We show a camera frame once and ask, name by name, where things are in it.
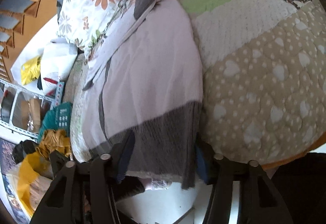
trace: beige fabric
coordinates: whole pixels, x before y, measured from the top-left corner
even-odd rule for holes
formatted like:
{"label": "beige fabric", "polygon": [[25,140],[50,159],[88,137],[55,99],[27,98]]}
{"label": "beige fabric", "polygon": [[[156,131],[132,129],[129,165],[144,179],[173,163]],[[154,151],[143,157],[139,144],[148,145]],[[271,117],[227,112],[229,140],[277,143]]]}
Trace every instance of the beige fabric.
{"label": "beige fabric", "polygon": [[326,131],[325,22],[309,2],[205,73],[201,131],[216,152],[271,163]]}

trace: silver screw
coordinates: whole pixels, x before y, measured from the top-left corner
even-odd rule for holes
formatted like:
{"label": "silver screw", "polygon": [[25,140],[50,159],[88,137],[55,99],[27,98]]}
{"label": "silver screw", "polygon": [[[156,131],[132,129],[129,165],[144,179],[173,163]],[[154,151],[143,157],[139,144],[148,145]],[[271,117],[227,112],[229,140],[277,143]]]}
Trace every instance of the silver screw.
{"label": "silver screw", "polygon": [[220,153],[216,153],[214,155],[214,159],[215,160],[223,160],[223,158],[224,158],[224,156],[222,154],[220,154]]}
{"label": "silver screw", "polygon": [[74,161],[68,161],[67,163],[66,163],[66,167],[68,167],[68,168],[71,168],[71,167],[74,167],[75,166],[75,162]]}
{"label": "silver screw", "polygon": [[259,163],[256,160],[251,160],[249,162],[249,165],[252,166],[252,167],[258,167]]}
{"label": "silver screw", "polygon": [[101,155],[101,160],[108,160],[111,158],[111,155],[108,153],[104,153]]}

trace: bed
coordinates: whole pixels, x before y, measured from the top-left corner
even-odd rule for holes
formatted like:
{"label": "bed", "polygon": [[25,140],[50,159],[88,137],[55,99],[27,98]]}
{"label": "bed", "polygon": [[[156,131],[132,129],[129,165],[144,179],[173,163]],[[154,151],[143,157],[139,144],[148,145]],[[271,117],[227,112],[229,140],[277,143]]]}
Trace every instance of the bed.
{"label": "bed", "polygon": [[[179,2],[203,64],[199,134],[215,152],[272,168],[324,143],[326,13],[319,0]],[[73,102],[70,138],[79,162],[92,158],[82,133],[87,73],[79,55],[64,96]]]}

